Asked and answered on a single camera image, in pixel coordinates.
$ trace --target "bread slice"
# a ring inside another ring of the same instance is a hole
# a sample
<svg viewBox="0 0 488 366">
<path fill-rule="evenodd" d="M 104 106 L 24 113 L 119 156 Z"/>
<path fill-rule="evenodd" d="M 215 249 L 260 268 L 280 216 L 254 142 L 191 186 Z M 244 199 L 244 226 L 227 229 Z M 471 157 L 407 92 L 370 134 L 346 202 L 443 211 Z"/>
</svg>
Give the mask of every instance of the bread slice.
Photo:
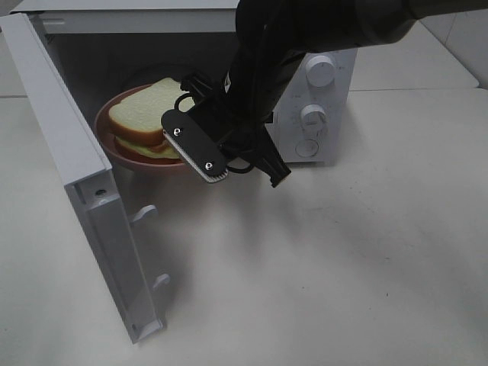
<svg viewBox="0 0 488 366">
<path fill-rule="evenodd" d="M 162 135 L 161 116 L 175 106 L 175 101 L 184 92 L 180 83 L 171 78 L 159 82 L 134 93 L 108 112 L 110 128 L 114 135 L 127 142 L 141 146 L 160 145 Z M 186 111 L 193 106 L 191 98 L 180 104 Z"/>
<path fill-rule="evenodd" d="M 156 146 L 141 146 L 135 143 L 130 143 L 120 137 L 115 137 L 115 146 L 122 146 L 124 149 L 130 150 L 151 159 L 180 159 L 179 155 L 169 145 L 168 141 L 164 140 L 161 144 Z"/>
</svg>

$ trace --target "control panel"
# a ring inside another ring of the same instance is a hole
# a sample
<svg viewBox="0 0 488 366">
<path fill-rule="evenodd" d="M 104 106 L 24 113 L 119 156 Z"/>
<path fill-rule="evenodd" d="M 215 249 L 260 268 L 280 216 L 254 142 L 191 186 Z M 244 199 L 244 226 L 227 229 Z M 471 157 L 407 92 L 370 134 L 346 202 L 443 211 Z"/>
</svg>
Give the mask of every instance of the control panel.
<svg viewBox="0 0 488 366">
<path fill-rule="evenodd" d="M 268 127 L 285 162 L 334 163 L 356 53 L 308 54 L 303 59 Z"/>
</svg>

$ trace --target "white microwave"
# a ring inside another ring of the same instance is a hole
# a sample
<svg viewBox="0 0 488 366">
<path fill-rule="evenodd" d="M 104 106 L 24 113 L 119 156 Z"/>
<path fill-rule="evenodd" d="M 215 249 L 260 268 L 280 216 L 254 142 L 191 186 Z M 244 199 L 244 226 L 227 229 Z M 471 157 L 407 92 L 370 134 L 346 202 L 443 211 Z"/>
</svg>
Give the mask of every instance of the white microwave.
<svg viewBox="0 0 488 366">
<path fill-rule="evenodd" d="M 171 273 L 162 269 L 148 278 L 141 267 L 132 229 L 156 207 L 127 215 L 92 123 L 106 101 L 131 85 L 161 79 L 168 68 L 222 77 L 237 48 L 236 5 L 27 0 L 0 18 L 66 193 L 133 342 L 164 326 L 154 291 Z M 355 57 L 356 50 L 306 56 L 269 125 L 285 162 L 333 164 Z"/>
</svg>

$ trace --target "white knob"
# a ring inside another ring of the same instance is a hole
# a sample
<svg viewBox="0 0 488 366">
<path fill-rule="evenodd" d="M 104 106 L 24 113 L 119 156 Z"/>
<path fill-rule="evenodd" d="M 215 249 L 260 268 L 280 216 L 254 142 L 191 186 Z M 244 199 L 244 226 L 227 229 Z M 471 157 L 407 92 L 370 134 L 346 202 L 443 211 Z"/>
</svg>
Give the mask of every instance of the white knob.
<svg viewBox="0 0 488 366">
<path fill-rule="evenodd" d="M 305 65 L 305 71 L 308 82 L 317 88 L 322 88 L 336 78 L 336 61 L 331 56 L 314 56 Z"/>
<path fill-rule="evenodd" d="M 317 133 L 327 125 L 326 112 L 318 104 L 307 105 L 300 112 L 302 128 L 311 133 Z"/>
</svg>

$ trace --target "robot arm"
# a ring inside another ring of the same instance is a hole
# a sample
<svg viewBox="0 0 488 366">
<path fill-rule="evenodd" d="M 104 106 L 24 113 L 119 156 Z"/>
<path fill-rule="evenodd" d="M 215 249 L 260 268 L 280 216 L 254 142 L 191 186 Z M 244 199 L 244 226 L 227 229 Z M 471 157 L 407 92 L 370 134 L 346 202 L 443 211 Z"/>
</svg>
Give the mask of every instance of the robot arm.
<svg viewBox="0 0 488 366">
<path fill-rule="evenodd" d="M 420 18 L 481 8 L 488 0 L 241 0 L 232 65 L 216 85 L 183 81 L 197 104 L 167 112 L 165 136 L 210 183 L 256 167 L 276 187 L 291 171 L 265 124 L 306 53 L 394 43 Z M 230 168 L 237 157 L 249 168 Z"/>
</svg>

